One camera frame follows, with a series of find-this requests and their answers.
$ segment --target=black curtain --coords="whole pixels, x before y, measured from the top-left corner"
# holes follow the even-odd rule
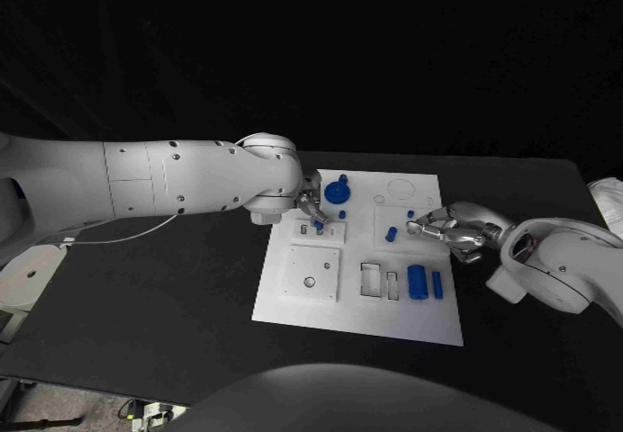
[[[617,173],[623,4],[0,5],[0,130],[568,158]]]

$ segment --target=black tabletop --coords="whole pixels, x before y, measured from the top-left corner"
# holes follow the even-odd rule
[[[437,174],[446,204],[516,221],[604,225],[564,160],[300,152],[304,167]],[[114,239],[163,218],[118,220]],[[179,217],[147,236],[75,246],[0,359],[0,374],[193,404],[250,374],[303,363],[376,366],[447,384],[564,430],[623,430],[623,330],[597,305],[565,314],[485,286],[499,265],[453,262],[464,347],[251,321],[270,227],[244,209]]]

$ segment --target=blue object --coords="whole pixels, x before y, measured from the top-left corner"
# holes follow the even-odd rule
[[[394,241],[397,239],[397,233],[398,233],[397,227],[391,227],[389,230],[387,231],[385,240]]]
[[[426,268],[423,265],[410,265],[407,268],[408,276],[408,297],[413,300],[428,298],[428,287],[426,285]]]
[[[438,272],[433,272],[433,294],[438,300],[444,298],[444,289],[441,288],[441,274]]]
[[[325,198],[332,204],[343,204],[351,198],[351,188],[348,187],[348,177],[340,175],[340,179],[329,183],[325,188]]]

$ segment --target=white board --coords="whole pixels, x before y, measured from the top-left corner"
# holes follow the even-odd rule
[[[252,320],[462,346],[449,247],[411,236],[405,227],[410,210],[418,218],[443,206],[437,176],[319,172],[322,192],[346,174],[351,198],[332,204],[323,197],[320,208],[330,223],[322,236],[299,210],[289,211],[273,226]],[[339,219],[340,211],[346,212],[345,219]],[[395,241],[388,242],[385,234],[392,226],[398,232]],[[376,284],[371,287],[374,295],[361,295],[362,264],[381,266],[381,298]],[[411,265],[426,266],[427,300],[410,298]],[[371,268],[376,277],[379,267],[366,266],[366,272]],[[443,300],[433,296],[433,271],[441,274]],[[394,279],[387,282],[388,273],[391,278],[397,275],[397,294]]]

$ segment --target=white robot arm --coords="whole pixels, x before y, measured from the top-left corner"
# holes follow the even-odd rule
[[[136,216],[224,212],[278,223],[294,208],[325,222],[319,180],[293,142],[254,134],[224,141],[75,142],[0,134],[0,265],[71,228]]]
[[[623,240],[610,231],[568,219],[513,225],[470,202],[456,202],[407,225],[408,233],[444,241],[464,264],[482,258],[475,253],[482,246],[499,250],[502,265],[486,286],[509,302],[531,293],[571,313],[596,302],[623,327]]]

